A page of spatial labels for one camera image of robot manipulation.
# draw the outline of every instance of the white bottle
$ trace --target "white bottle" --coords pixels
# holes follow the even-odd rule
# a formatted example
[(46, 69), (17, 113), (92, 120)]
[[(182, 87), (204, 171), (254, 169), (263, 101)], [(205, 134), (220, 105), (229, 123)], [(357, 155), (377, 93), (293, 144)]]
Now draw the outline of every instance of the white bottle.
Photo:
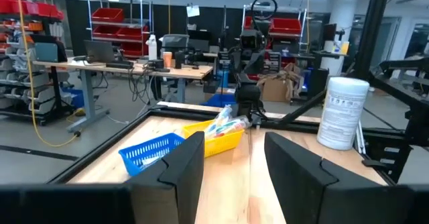
[(149, 39), (146, 41), (146, 44), (149, 48), (149, 60), (157, 59), (157, 46), (156, 46), (156, 38), (155, 35), (150, 35)]

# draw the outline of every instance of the yellow basket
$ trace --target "yellow basket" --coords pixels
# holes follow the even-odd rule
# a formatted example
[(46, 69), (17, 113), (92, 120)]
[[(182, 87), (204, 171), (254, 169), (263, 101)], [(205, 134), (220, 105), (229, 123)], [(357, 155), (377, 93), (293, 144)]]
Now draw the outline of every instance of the yellow basket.
[[(213, 120), (204, 121), (201, 123), (194, 123), (183, 127), (185, 138), (188, 138), (196, 131), (204, 131), (206, 127), (212, 123)], [(240, 144), (241, 136), (244, 133), (244, 129), (235, 133), (228, 133), (222, 137), (206, 140), (204, 143), (204, 157), (209, 157), (221, 152), (233, 149)]]

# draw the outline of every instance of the orange cup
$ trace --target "orange cup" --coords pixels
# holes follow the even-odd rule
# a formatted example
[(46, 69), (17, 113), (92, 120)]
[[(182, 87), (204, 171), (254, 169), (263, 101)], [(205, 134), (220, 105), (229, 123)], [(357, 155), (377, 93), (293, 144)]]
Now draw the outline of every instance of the orange cup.
[(164, 67), (165, 68), (171, 68), (172, 67), (173, 53), (171, 53), (171, 52), (164, 52), (162, 54), (162, 58), (164, 59)]

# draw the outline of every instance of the gray floor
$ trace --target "gray floor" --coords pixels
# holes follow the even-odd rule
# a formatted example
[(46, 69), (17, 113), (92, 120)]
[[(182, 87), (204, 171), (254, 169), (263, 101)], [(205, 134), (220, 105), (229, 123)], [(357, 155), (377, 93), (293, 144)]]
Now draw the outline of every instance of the gray floor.
[[(97, 106), (109, 108), (111, 110), (110, 117), (117, 121), (132, 121), (140, 112), (143, 103), (131, 101), (131, 92), (126, 78), (108, 76), (108, 79), (109, 88), (107, 90), (96, 90), (96, 94), (100, 95), (96, 102)], [(76, 87), (80, 86), (80, 81), (75, 74), (72, 75), (70, 81)], [(204, 95), (201, 86), (190, 85), (186, 88), (187, 103), (199, 104), (203, 101)], [(267, 111), (274, 113), (289, 113), (299, 107), (299, 105), (291, 106), (287, 103), (276, 102), (265, 102), (264, 104)], [(407, 106), (391, 97), (370, 94), (365, 107), (395, 128), (403, 129), (407, 124), (407, 120), (404, 118), (404, 113), (408, 110)], [(321, 113), (322, 107), (315, 107), (304, 115), (320, 117)], [(363, 112), (361, 121), (364, 127), (388, 128), (386, 124), (367, 112)], [(60, 144), (72, 137), (65, 130), (69, 124), (63, 119), (45, 127), (39, 127), (39, 131), (48, 142)], [(122, 123), (104, 117), (86, 128), (76, 141), (61, 148), (53, 148), (38, 139), (31, 123), (0, 117), (0, 144), (81, 157), (124, 126)], [(68, 160), (0, 150), (0, 184), (46, 182), (71, 163)], [(427, 169), (424, 166), (429, 166), (429, 153), (422, 148), (414, 148), (400, 182), (429, 183), (429, 175), (425, 174)]]

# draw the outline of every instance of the wooden table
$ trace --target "wooden table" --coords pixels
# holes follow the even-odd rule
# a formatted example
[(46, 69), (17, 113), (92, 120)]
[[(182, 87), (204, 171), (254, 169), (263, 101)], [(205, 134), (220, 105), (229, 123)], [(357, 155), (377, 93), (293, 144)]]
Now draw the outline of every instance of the wooden table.
[[(74, 57), (69, 57), (67, 62), (40, 62), (33, 61), (33, 64), (42, 65), (42, 66), (51, 66), (51, 67), (62, 67), (66, 69), (79, 69), (80, 77), (82, 80), (82, 91), (84, 98), (84, 108), (85, 108), (85, 117), (73, 123), (67, 130), (69, 132), (78, 131), (83, 127), (91, 124), (92, 122), (102, 118), (109, 113), (109, 109), (101, 109), (95, 111), (94, 104), (94, 94), (93, 94), (93, 84), (91, 80), (92, 71), (101, 71), (101, 72), (119, 72), (119, 73), (131, 73), (131, 70), (122, 69), (122, 68), (111, 68), (106, 67), (106, 64), (101, 62), (93, 62), (89, 64), (83, 60), (74, 61)], [(134, 69), (132, 70), (133, 74), (143, 74), (144, 65), (134, 64)], [(150, 76), (164, 76), (168, 78), (177, 78), (178, 79), (178, 89), (177, 89), (177, 100), (181, 103), (185, 102), (185, 88), (186, 88), (186, 79), (196, 79), (202, 80), (208, 73), (212, 71), (213, 67), (211, 66), (200, 66), (199, 69), (192, 69), (191, 67), (184, 67), (182, 69), (171, 68), (170, 72), (148, 72)]]
[[(220, 110), (217, 107), (180, 103), (161, 102), (159, 104), (204, 111)], [(283, 117), (284, 115), (269, 113), (267, 116)], [(319, 121), (319, 118), (299, 117), (298, 120)], [(194, 121), (150, 117), (79, 172), (69, 183), (123, 182), (129, 176), (118, 150), (170, 132), (182, 135), (182, 127), (190, 123)], [(319, 144), (316, 136), (312, 134), (248, 129), (237, 148), (205, 159), (195, 223), (285, 223), (265, 161), (263, 145), (267, 131), (281, 134), (315, 154), (369, 180), (386, 184), (374, 169), (362, 165), (363, 158), (355, 150), (337, 151), (326, 148)]]

